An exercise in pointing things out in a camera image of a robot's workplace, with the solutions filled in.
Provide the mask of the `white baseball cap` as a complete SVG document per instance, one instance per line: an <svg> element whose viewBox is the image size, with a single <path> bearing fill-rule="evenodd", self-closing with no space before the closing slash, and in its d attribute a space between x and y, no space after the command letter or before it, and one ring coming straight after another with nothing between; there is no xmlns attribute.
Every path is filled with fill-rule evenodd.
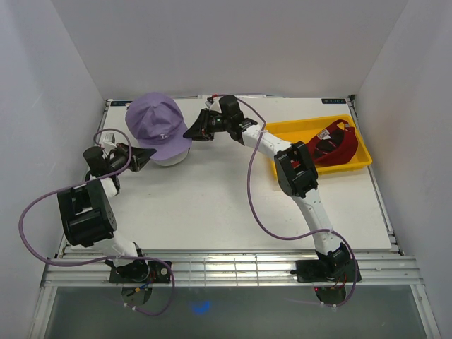
<svg viewBox="0 0 452 339"><path fill-rule="evenodd" d="M180 162L183 162L187 158L189 152L190 152L190 149L188 148L185 151L183 151L177 155L174 155L173 157L170 157L170 158L167 158L164 160L153 160L153 162L156 165L161 166L161 167L171 167L171 166L179 164Z"/></svg>

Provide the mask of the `lavender cap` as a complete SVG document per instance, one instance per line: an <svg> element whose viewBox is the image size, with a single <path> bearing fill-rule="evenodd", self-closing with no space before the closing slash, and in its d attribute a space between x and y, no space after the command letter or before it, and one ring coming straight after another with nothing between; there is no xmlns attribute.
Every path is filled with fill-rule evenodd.
<svg viewBox="0 0 452 339"><path fill-rule="evenodd" d="M154 148L151 160L164 160L192 145L183 137L188 127L177 103L163 93L148 93L132 101L125 123L140 148Z"/></svg>

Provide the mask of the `red cap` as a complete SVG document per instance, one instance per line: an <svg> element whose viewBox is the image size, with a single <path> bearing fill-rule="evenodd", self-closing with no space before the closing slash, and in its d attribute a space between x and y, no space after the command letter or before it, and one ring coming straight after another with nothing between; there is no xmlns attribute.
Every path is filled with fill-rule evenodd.
<svg viewBox="0 0 452 339"><path fill-rule="evenodd" d="M355 127L343 119L335 120L318 132L307 148L315 165L330 167L351 161L358 148Z"/></svg>

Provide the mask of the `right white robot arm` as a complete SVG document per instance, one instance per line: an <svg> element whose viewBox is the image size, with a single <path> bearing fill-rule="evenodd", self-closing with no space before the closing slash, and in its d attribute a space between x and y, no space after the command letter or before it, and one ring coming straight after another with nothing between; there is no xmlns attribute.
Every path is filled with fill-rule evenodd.
<svg viewBox="0 0 452 339"><path fill-rule="evenodd" d="M301 211L309 228L307 236L314 240L319 258L319 272L327 280L345 274L347 265L358 268L348 242L338 234L326 214L318 190L318 173L307 146L299 141L289 143L266 130L266 122L244 116L244 101L234 95L213 95L206 108L184 133L193 141L211 141L216 133L226 132L233 141L273 159L281 191Z"/></svg>

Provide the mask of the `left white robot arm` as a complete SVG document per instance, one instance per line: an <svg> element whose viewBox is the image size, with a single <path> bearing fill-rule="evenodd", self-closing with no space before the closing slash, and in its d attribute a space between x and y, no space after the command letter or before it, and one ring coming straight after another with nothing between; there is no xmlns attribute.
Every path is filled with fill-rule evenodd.
<svg viewBox="0 0 452 339"><path fill-rule="evenodd" d="M64 235L72 246L98 250L102 261L121 279L141 283L150 266L142 259L137 243L123 237L109 199L120 192L118 171L125 167L139 172L156 153L153 148L128 147L118 143L108 153L100 146L86 149L83 158L88 182L57 194Z"/></svg>

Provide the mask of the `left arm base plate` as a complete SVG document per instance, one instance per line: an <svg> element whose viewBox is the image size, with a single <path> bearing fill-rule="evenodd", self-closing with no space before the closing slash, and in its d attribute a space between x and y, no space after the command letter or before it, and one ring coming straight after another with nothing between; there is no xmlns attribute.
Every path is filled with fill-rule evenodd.
<svg viewBox="0 0 452 339"><path fill-rule="evenodd" d="M109 274L110 283L169 283L171 280L170 261L165 261L165 265L157 261L135 260L125 266L114 267Z"/></svg>

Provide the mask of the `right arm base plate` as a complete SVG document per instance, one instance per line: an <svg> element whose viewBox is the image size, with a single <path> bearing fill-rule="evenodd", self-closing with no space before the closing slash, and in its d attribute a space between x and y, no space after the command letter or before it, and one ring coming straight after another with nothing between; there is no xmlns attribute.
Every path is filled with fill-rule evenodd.
<svg viewBox="0 0 452 339"><path fill-rule="evenodd" d="M343 282L344 280L353 282L355 264L353 261L348 261L342 268L330 270L320 260L299 260L295 261L295 269L290 273L297 276L299 283Z"/></svg>

